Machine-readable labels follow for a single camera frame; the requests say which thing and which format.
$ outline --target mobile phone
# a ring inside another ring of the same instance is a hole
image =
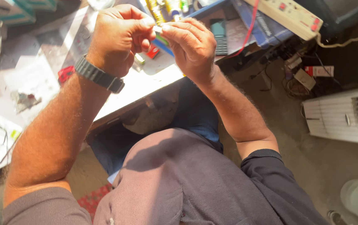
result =
[[[214,34],[214,38],[217,41],[217,48],[215,49],[215,55],[223,56],[228,54],[228,47],[226,41],[226,28],[225,19],[211,19],[210,29]]]

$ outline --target leg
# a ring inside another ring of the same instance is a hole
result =
[[[113,181],[123,165],[128,151],[145,135],[138,135],[126,129],[122,123],[98,134],[90,144],[94,155]]]
[[[218,135],[218,112],[212,102],[187,77],[179,91],[178,109],[170,125],[190,130],[217,143],[222,153]]]

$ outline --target forearm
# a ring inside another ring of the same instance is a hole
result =
[[[217,65],[214,65],[213,73],[209,83],[197,86],[215,105],[226,130],[237,145],[254,145],[257,143],[255,141],[273,141],[276,145],[275,136],[250,100],[226,79]],[[268,147],[277,149],[271,143]]]
[[[73,75],[16,142],[6,195],[10,189],[64,179],[109,94],[99,85]]]

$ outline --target floor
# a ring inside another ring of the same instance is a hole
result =
[[[273,62],[267,69],[272,78],[272,90],[261,92],[269,87],[269,79],[257,74],[262,65],[229,75],[254,101],[264,115],[266,122],[278,140],[285,165],[294,173],[299,185],[310,195],[317,210],[324,216],[328,210],[342,214],[348,224],[358,225],[358,217],[348,212],[340,201],[342,185],[358,179],[358,144],[318,138],[308,134],[305,119],[301,115],[300,100],[287,97],[282,88],[283,62]],[[219,136],[224,145],[224,155],[237,166],[241,159],[236,145],[219,123]],[[68,175],[75,198],[79,198],[106,184],[107,174],[90,148],[82,151]]]

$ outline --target extension board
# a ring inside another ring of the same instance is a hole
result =
[[[244,0],[254,6],[255,0]],[[311,40],[323,21],[293,0],[260,0],[258,10],[280,23],[300,38]]]

